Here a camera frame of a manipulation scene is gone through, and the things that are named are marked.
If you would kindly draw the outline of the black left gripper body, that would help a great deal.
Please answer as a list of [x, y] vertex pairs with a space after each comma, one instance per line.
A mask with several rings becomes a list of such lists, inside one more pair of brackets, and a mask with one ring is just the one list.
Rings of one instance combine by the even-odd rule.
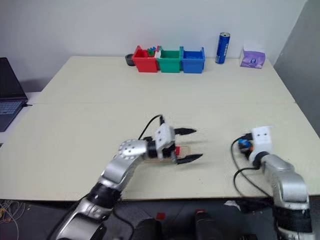
[[165, 137], [162, 140], [162, 159], [172, 159], [176, 157], [176, 136]]

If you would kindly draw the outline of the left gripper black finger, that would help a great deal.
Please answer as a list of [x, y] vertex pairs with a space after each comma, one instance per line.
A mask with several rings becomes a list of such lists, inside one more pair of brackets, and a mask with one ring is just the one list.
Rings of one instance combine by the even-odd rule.
[[190, 163], [190, 162], [193, 162], [197, 159], [199, 159], [200, 157], [202, 157], [203, 155], [202, 154], [191, 154], [191, 155], [187, 155], [185, 156], [184, 158], [179, 158], [175, 161], [175, 163], [177, 165], [180, 165], [180, 164], [186, 164], [186, 163]]
[[174, 134], [175, 134], [175, 135], [184, 136], [184, 135], [193, 134], [193, 133], [195, 133], [196, 131], [197, 131], [197, 130], [194, 129], [194, 128], [180, 127], [180, 128], [175, 128], [175, 129], [174, 129]]

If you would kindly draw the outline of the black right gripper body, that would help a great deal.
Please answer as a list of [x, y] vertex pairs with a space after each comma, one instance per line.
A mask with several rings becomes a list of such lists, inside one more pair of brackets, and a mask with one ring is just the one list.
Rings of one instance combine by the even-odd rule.
[[242, 136], [236, 142], [239, 151], [243, 155], [249, 155], [253, 151], [252, 136]]

